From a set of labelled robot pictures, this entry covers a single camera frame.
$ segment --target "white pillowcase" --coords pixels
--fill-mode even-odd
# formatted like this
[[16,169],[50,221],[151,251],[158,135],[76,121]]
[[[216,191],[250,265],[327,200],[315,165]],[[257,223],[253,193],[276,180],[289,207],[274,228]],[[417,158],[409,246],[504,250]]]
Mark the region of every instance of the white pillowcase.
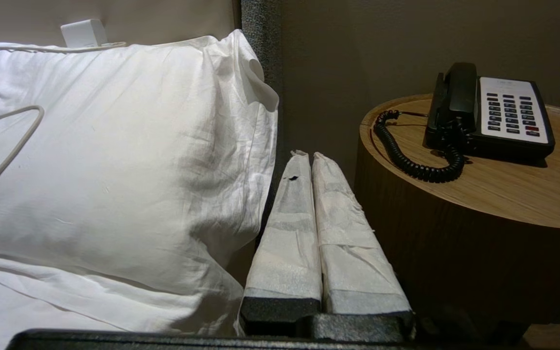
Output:
[[[258,233],[274,166],[262,80],[238,30],[0,51],[0,114],[46,111],[0,177],[0,283],[127,330],[229,330],[242,288],[224,266]],[[0,121],[0,163],[34,118]]]

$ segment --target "coiled phone cord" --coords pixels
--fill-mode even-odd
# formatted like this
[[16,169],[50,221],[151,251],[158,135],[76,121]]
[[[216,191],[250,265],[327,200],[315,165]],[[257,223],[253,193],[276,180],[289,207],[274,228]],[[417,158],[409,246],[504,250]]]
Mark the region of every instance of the coiled phone cord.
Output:
[[465,158],[464,155],[449,141],[451,138],[442,137],[442,144],[444,145],[444,158],[449,162],[448,166],[444,168],[433,168],[432,166],[425,166],[417,164],[403,154],[395,138],[386,128],[386,122],[391,119],[398,119],[401,114],[425,115],[413,112],[387,110],[383,111],[375,121],[373,129],[375,135],[380,139],[391,161],[404,173],[415,177],[418,180],[427,182],[449,182],[457,179],[464,170]]
[[6,157],[6,159],[4,159],[4,161],[0,164],[0,175],[1,175],[1,173],[4,172],[4,170],[6,170],[7,166],[10,165],[10,163],[14,160],[14,158],[16,158],[16,156],[18,155],[20,150],[23,148],[23,146],[25,146],[25,144],[27,143],[29,138],[32,137],[32,135],[34,134],[34,131],[36,131],[36,129],[40,125],[40,122],[42,121],[42,117],[45,115],[45,110],[41,106],[32,105],[32,106],[23,107],[23,108],[20,108],[20,109],[16,109],[15,111],[11,111],[9,113],[4,113],[4,114],[0,115],[0,119],[3,119],[3,118],[7,118],[7,117],[10,117],[10,116],[16,115],[18,113],[29,111],[31,109],[36,109],[38,111],[38,117],[36,117],[33,124],[29,127],[29,129],[27,129],[27,131],[25,132],[25,135],[23,135],[23,137],[20,138],[20,141],[16,144],[16,146],[14,146],[14,149],[10,152],[8,157]]

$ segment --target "telephone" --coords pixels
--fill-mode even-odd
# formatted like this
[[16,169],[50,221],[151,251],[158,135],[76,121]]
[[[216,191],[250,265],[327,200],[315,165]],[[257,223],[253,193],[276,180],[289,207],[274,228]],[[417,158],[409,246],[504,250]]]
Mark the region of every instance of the telephone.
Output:
[[[401,114],[428,117],[424,146],[443,152],[444,168],[416,164],[400,150],[386,121]],[[554,151],[554,136],[535,82],[477,77],[471,63],[453,64],[439,73],[428,115],[388,110],[373,127],[391,161],[403,172],[428,182],[460,177],[464,155],[532,162]]]

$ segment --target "round wooden side table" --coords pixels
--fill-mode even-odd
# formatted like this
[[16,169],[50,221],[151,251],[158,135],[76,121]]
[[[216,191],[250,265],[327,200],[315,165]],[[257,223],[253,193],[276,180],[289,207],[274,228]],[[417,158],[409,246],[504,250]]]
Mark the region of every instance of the round wooden side table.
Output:
[[[428,113],[431,95],[372,109],[360,125],[355,195],[414,310],[560,323],[560,108],[547,106],[556,148],[547,168],[469,157],[461,177],[434,184],[396,168],[372,132],[386,109]],[[422,145],[427,118],[388,129],[410,159],[445,166]]]

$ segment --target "bed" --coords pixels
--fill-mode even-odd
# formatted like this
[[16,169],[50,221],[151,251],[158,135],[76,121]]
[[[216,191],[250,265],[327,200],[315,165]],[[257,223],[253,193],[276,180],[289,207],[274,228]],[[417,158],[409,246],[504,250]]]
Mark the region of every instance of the bed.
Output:
[[[232,334],[227,269],[247,274],[282,162],[278,4],[38,2],[0,2],[0,115],[44,109],[0,174],[0,349],[29,328]],[[128,44],[53,46],[71,16]],[[40,113],[0,119],[0,165]]]

